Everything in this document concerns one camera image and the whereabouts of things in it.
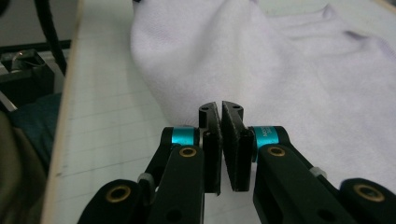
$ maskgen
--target table surface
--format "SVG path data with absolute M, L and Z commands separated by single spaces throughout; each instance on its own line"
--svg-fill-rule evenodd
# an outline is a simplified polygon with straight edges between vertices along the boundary
M 380 0 L 261 0 L 260 6 L 269 15 L 289 15 L 329 2 L 344 20 L 396 49 L 395 10 Z M 163 127 L 171 126 L 131 58 L 132 19 L 131 0 L 78 3 L 42 223 L 77 223 L 105 183 L 137 180 Z M 230 196 L 229 184 L 222 186 L 220 197 L 205 196 L 205 223 L 260 223 L 251 192 Z

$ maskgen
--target brass grommet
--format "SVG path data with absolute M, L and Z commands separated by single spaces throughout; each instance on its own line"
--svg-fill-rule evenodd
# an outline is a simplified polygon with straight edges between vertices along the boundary
M 110 203 L 120 203 L 128 198 L 131 189 L 126 185 L 118 185 L 110 189 L 106 194 L 106 200 Z
M 280 147 L 269 147 L 268 148 L 268 153 L 277 156 L 277 157 L 282 157 L 286 155 L 286 152 L 283 148 Z
M 369 201 L 380 203 L 385 200 L 385 196 L 381 191 L 369 185 L 357 184 L 353 186 L 353 189 L 359 194 L 359 196 Z
M 182 157 L 193 157 L 197 154 L 197 150 L 192 147 L 183 147 L 178 153 Z

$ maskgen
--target white cloth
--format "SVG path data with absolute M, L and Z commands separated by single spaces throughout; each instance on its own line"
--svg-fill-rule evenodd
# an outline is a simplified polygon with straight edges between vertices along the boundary
M 363 177 L 396 192 L 396 54 L 331 7 L 266 17 L 248 0 L 143 0 L 132 54 L 175 125 L 222 100 L 250 125 L 280 125 L 338 188 Z

